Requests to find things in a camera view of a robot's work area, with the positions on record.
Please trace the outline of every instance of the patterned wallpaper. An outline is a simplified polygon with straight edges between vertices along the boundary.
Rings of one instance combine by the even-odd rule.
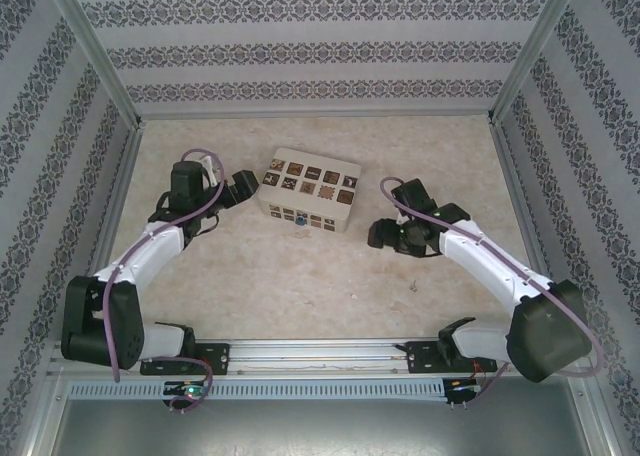
[[[80,0],[143,116],[488,110],[546,0]]]
[[[546,264],[604,345],[622,454],[640,454],[637,1],[571,0],[502,122]]]
[[[53,0],[0,11],[0,455],[33,409],[60,301],[89,271],[129,133]]]

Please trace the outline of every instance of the beige floor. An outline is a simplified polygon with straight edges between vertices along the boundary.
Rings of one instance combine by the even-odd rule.
[[[261,180],[278,147],[360,164],[345,234],[262,215],[256,200],[220,213],[142,297],[147,321],[188,324],[200,338],[434,336],[463,316],[506,313],[444,257],[418,260],[366,244],[371,223],[395,217],[378,184],[422,179],[440,204],[456,202],[517,258],[524,246],[484,117],[300,118],[147,124],[114,247],[131,244],[169,189],[172,164],[192,147],[219,154],[228,174]],[[415,281],[417,291],[410,287]]]

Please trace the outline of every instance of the black bracket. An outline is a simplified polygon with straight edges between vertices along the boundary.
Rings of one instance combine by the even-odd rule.
[[[474,360],[487,373],[498,370],[498,364],[493,359],[469,359],[458,354],[447,362],[438,350],[438,341],[409,341],[404,346],[396,347],[407,353],[407,367],[411,374],[473,373]]]
[[[231,346],[223,343],[196,343],[194,359],[201,359],[213,371],[214,376],[225,376],[229,368]],[[192,363],[174,361],[143,361],[140,364],[143,376],[205,376],[205,369]]]

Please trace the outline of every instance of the enclosure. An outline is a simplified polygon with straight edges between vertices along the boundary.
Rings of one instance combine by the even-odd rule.
[[[640,453],[640,0],[0,1],[2,454]],[[151,401],[162,378],[136,366],[125,394],[58,343],[71,278],[139,237],[194,147],[259,181],[280,147],[362,166],[346,233],[251,199],[141,296],[145,320],[231,344],[197,423]],[[367,246],[397,215],[386,176],[420,178],[518,260],[576,283],[598,376],[511,371],[466,412],[426,389],[285,394],[427,388],[395,345],[465,316],[509,320],[453,261]],[[272,386],[278,398],[242,393]]]

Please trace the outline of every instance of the box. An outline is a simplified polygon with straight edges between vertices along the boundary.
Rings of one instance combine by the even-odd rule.
[[[362,168],[357,164],[280,148],[258,190],[269,217],[343,233]]]

